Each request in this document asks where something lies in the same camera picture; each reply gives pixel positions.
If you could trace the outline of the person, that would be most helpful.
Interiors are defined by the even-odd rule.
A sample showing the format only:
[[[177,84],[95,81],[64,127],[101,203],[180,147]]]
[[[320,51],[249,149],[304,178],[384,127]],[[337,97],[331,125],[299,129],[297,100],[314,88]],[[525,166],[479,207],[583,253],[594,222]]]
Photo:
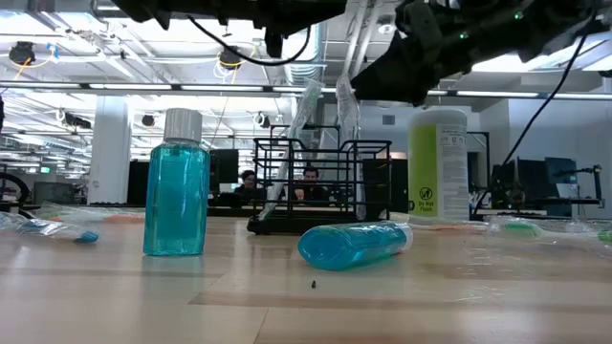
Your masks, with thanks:
[[[243,171],[240,179],[242,184],[233,192],[238,195],[241,205],[253,204],[255,201],[266,199],[267,191],[265,188],[257,187],[256,174],[253,170]]]
[[[292,199],[297,201],[328,202],[329,195],[325,187],[317,183],[319,172],[313,166],[306,166],[303,170],[303,179],[295,187]]]

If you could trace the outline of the white pillar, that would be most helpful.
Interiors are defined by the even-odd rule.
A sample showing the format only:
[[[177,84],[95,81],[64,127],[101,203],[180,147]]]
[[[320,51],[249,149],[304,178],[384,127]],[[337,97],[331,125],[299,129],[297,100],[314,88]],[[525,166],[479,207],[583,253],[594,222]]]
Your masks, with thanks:
[[[127,200],[133,115],[126,97],[97,96],[88,203]]]

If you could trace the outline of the blue toothbrush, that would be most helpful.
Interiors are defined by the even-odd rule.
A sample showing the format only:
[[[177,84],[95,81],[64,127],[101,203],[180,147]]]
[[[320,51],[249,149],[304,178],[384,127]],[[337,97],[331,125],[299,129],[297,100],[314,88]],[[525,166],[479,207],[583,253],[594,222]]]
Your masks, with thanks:
[[[99,235],[93,229],[84,226],[37,218],[29,219],[8,212],[0,212],[0,232],[41,236],[82,244],[92,244],[99,239]]]

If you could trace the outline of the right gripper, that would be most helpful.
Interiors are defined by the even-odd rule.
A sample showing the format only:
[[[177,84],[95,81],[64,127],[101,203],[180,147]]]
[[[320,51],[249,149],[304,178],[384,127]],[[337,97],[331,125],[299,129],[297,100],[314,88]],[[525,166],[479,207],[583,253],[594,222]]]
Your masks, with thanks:
[[[404,0],[387,51],[351,79],[359,100],[420,106],[440,80],[483,60],[483,0]]]

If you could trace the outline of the orange toothbrush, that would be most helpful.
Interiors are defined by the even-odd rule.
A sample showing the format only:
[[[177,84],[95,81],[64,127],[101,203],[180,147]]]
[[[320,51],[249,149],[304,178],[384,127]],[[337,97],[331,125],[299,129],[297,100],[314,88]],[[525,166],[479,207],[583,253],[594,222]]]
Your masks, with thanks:
[[[101,215],[101,220],[105,223],[116,224],[142,224],[145,215],[143,212],[109,212]]]
[[[406,222],[412,229],[420,230],[460,230],[469,232],[484,232],[488,223],[474,221],[453,221],[438,217],[422,217],[400,212],[390,212],[389,219],[396,222]]]

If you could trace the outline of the black cabinet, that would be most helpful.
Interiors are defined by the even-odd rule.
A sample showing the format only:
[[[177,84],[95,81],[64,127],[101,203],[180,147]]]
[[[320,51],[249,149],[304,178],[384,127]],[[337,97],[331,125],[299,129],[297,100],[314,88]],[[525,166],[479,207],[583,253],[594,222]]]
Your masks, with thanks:
[[[148,177],[148,163],[146,161],[131,161],[129,165],[127,203],[144,206],[146,202],[146,189]]]

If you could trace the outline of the ceiling light strip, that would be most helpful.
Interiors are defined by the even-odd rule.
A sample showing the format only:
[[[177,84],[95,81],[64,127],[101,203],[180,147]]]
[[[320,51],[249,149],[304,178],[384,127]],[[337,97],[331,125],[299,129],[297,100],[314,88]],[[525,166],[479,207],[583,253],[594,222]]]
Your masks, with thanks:
[[[98,96],[280,97],[272,86],[229,84],[73,83],[0,80],[6,92],[76,93]]]

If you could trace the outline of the blue mouthwash bottle white cap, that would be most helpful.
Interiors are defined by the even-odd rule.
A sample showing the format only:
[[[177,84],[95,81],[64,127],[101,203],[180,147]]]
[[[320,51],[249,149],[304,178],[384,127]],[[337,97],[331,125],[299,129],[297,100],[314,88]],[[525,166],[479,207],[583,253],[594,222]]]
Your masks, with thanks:
[[[297,250],[316,269],[340,271],[387,259],[412,243],[408,223],[381,221],[312,227],[300,237]]]
[[[149,157],[143,253],[199,255],[204,251],[210,155],[202,148],[203,116],[171,108],[164,137]]]

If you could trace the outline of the black computer monitor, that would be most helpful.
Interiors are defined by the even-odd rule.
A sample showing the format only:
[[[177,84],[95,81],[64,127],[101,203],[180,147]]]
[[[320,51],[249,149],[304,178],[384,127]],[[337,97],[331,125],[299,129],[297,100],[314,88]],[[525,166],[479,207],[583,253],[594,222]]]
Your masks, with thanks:
[[[239,151],[236,149],[214,149],[209,153],[211,182],[236,183],[238,181]]]

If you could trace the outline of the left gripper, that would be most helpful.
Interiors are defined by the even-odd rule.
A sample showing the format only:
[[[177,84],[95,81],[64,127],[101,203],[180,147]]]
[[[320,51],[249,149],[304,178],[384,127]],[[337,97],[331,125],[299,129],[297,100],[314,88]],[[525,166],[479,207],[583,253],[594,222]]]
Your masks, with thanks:
[[[281,37],[344,14],[347,0],[287,0],[287,32],[280,21],[284,5],[284,0],[214,0],[215,14],[222,26],[233,19],[249,20],[256,29]]]

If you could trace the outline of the wipes canister green label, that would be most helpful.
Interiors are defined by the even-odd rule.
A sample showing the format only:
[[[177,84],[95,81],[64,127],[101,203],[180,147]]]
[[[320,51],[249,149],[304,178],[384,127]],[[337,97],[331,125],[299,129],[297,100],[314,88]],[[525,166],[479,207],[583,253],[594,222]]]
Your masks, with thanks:
[[[408,213],[467,220],[468,119],[456,109],[427,110],[408,126]]]

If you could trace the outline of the silver ventilation duct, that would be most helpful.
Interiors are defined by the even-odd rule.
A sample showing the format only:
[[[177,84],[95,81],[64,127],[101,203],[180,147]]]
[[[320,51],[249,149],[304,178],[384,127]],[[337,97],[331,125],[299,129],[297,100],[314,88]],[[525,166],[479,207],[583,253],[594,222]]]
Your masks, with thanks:
[[[290,36],[283,46],[283,57],[294,56],[303,47],[307,31],[303,30]],[[302,54],[292,63],[283,66],[287,82],[293,86],[301,86],[307,80],[321,81],[321,75],[326,67],[323,62],[322,33],[319,25],[311,27],[310,39]]]

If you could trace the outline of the dark computer monitor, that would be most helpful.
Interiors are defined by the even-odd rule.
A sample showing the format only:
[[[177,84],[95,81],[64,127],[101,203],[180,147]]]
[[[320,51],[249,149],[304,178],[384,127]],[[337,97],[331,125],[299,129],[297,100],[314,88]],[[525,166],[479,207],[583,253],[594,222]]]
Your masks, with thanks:
[[[566,158],[545,159],[548,179],[560,198],[576,198],[578,196],[577,164],[575,160]]]

